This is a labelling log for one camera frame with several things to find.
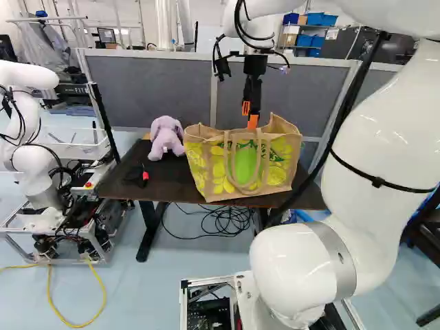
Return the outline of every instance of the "table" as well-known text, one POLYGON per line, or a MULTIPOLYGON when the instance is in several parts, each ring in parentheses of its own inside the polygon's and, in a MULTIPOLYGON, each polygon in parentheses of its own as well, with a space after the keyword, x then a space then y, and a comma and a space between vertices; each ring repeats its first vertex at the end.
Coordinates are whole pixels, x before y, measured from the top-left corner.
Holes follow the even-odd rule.
MULTIPOLYGON (((151 145, 149 140, 138 140, 121 159, 121 162, 109 171, 95 188, 100 198, 139 201, 146 226, 146 232, 136 256, 139 262, 147 260, 155 233, 170 202, 208 204, 195 186, 186 157, 176 157, 172 153, 167 153, 162 160, 151 162, 147 157, 151 145), (146 188, 123 182, 125 175, 140 162, 144 164, 150 175, 146 188), (153 201, 159 202, 156 209, 154 209, 153 201)), ((292 188, 295 189, 306 176, 305 169, 298 165, 292 188)), ((261 222, 265 225, 268 218, 267 209, 279 207, 289 195, 290 192, 279 192, 257 197, 229 199, 212 204, 258 208, 261 222)), ((326 206, 319 187, 315 184, 310 185, 292 208, 324 210, 326 206)))

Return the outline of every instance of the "bag strap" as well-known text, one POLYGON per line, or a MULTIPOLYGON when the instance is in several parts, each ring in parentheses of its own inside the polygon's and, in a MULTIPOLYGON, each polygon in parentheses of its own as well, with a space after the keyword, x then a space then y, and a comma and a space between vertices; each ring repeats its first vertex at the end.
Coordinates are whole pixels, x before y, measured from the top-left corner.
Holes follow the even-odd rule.
POLYGON ((254 190, 246 190, 246 188, 249 188, 252 184, 255 184, 259 178, 259 171, 260 171, 261 158, 262 158, 262 146, 261 146, 262 132, 261 132, 260 128, 256 129, 256 139, 258 141, 257 155, 256 155, 256 157, 257 157, 256 166, 255 166, 255 171, 252 175, 251 180, 249 180, 249 182, 246 184, 239 184, 237 182, 237 178, 236 178, 235 155, 237 153, 237 137, 235 135, 232 136, 232 145, 231 145, 232 175, 229 171, 229 161, 228 161, 229 160, 228 159, 228 157, 229 157, 228 156, 229 136, 230 136, 230 132, 225 131, 225 135, 224 135, 225 139, 224 139, 224 145, 223 145, 223 161, 224 161, 224 166, 225 166, 226 177, 228 178, 228 181, 244 195, 254 195, 254 194, 258 193, 267 183, 267 176, 269 173, 269 154, 268 154, 268 151, 270 150, 270 141, 269 140, 266 141, 265 158, 264 158, 264 163, 263 163, 264 175, 262 178, 261 186, 258 187, 257 189, 254 189, 254 190))

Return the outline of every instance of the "plush toy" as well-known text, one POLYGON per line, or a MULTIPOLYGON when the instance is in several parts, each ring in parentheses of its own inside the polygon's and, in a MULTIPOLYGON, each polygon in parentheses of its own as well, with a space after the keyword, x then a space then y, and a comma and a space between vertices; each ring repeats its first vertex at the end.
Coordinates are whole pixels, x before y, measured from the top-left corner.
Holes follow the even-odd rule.
POLYGON ((179 139, 184 138, 184 130, 179 120, 169 115, 154 119, 151 124, 150 135, 153 146, 148 154, 149 160, 153 162, 161 160, 162 155, 168 149, 171 149, 176 156, 182 156, 185 153, 184 146, 182 146, 179 139))

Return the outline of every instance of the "cubicle partition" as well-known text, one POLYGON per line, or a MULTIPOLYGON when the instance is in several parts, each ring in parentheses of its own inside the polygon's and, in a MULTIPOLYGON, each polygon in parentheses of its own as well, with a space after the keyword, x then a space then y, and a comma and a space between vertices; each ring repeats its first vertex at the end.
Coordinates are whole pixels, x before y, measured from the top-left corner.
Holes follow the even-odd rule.
MULTIPOLYGON (((111 126, 117 130, 148 129, 159 116, 202 122, 218 129, 245 127, 241 99, 243 59, 232 58, 232 77, 219 82, 209 54, 79 49, 82 70, 98 83, 111 126)), ((274 112, 293 122, 304 136, 300 161, 309 168, 323 150, 334 117, 359 63, 355 60, 289 57, 291 71, 267 68, 261 77, 261 124, 274 112)), ((271 66, 283 65, 270 56, 271 66)), ((374 64, 358 100, 379 89, 398 65, 374 64)))

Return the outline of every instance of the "floor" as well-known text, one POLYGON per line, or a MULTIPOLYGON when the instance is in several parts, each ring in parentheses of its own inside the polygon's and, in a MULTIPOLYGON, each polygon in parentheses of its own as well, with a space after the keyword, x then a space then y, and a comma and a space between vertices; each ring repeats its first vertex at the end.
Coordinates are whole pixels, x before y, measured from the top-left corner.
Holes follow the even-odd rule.
MULTIPOLYGON (((43 120, 65 127, 91 126, 91 118, 45 115, 43 120)), ((142 132, 115 134, 122 153, 140 136, 142 132)), ((22 197, 10 175, 0 173, 0 184, 2 219, 22 197)), ((186 210, 197 207, 180 206, 186 210)), ((165 221, 179 236, 200 233, 200 218, 183 216, 175 206, 167 210, 165 221)), ((97 269, 107 288, 108 303, 88 329, 178 329, 181 279, 249 269, 250 230, 234 239, 208 237, 196 241, 180 241, 160 230, 148 262, 137 263, 135 255, 143 231, 142 215, 137 207, 128 219, 112 264, 97 269)), ((6 242, 0 241, 0 267, 21 264, 20 257, 6 242)), ((0 329, 64 328, 46 301, 46 276, 44 267, 0 274, 0 329)), ((91 272, 82 266, 56 267, 52 292, 60 311, 77 323, 90 319, 102 298, 91 272)), ((417 316, 440 303, 440 270, 419 250, 401 246, 395 269, 385 284, 371 293, 352 298, 352 302, 367 329, 418 329, 417 316)), ((440 329, 440 320, 424 329, 440 329)))

